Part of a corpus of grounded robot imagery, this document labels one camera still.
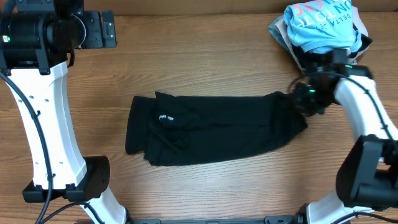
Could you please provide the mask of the black t-shirt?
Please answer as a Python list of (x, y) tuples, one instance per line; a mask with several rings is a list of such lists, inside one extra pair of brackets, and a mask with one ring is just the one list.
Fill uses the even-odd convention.
[(127, 154), (152, 166), (189, 166), (252, 157), (284, 147), (307, 128), (288, 95), (135, 96)]

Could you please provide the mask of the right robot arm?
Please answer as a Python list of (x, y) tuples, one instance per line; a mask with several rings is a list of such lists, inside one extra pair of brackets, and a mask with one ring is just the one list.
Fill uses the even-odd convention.
[(370, 69), (348, 59), (345, 49), (298, 58), (302, 74), (289, 86), (297, 109), (312, 116), (331, 104), (342, 106), (355, 143), (337, 172), (335, 189), (303, 205), (291, 223), (349, 223), (359, 216), (397, 223), (379, 215), (397, 207), (397, 128)]

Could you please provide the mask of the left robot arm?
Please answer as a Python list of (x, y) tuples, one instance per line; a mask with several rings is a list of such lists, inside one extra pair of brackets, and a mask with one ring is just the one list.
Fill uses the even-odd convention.
[(109, 188), (106, 156), (82, 156), (67, 96), (67, 76), (78, 49), (114, 48), (114, 14), (87, 11), (83, 0), (6, 1), (1, 9), (1, 78), (19, 108), (33, 162), (23, 190), (27, 203), (64, 198), (93, 223), (130, 223), (128, 210)]

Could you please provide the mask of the black folded garment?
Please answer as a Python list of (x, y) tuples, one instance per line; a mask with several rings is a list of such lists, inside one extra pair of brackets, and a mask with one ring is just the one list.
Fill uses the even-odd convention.
[[(357, 37), (354, 45), (348, 49), (345, 49), (347, 54), (347, 61), (349, 64), (357, 64), (357, 61), (363, 57), (365, 51), (368, 50), (373, 40), (364, 35), (360, 34)], [(309, 50), (304, 52), (301, 47), (292, 46), (292, 56), (298, 60), (298, 63), (304, 67), (305, 63), (316, 62), (323, 63), (327, 58), (331, 57), (331, 52), (336, 50), (337, 47), (324, 46), (324, 48)]]

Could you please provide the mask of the light blue printed t-shirt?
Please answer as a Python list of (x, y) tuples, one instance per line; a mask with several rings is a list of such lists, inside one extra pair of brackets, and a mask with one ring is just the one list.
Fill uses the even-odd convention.
[(334, 48), (357, 52), (361, 32), (354, 28), (351, 1), (314, 0), (289, 5), (284, 11), (287, 35), (304, 52), (325, 54)]

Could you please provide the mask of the beige folded garment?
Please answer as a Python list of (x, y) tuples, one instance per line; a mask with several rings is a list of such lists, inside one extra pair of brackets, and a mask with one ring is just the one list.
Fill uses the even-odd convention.
[[(360, 19), (359, 16), (359, 12), (358, 12), (358, 8), (353, 6), (353, 22), (354, 22), (354, 28), (359, 30), (361, 32), (361, 34), (364, 34), (366, 36), (369, 37), (368, 31), (365, 27), (365, 25), (363, 24), (362, 20)], [(298, 65), (298, 68), (300, 70), (305, 70), (307, 68), (307, 65), (305, 63), (305, 66), (302, 67), (299, 63), (297, 59), (294, 59), (294, 61), (296, 62), (296, 64)]]

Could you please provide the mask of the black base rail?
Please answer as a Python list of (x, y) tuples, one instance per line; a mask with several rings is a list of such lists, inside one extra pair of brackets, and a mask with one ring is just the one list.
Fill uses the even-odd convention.
[(237, 218), (212, 220), (160, 220), (160, 219), (129, 219), (128, 224), (306, 224), (302, 214), (265, 216), (264, 218)]

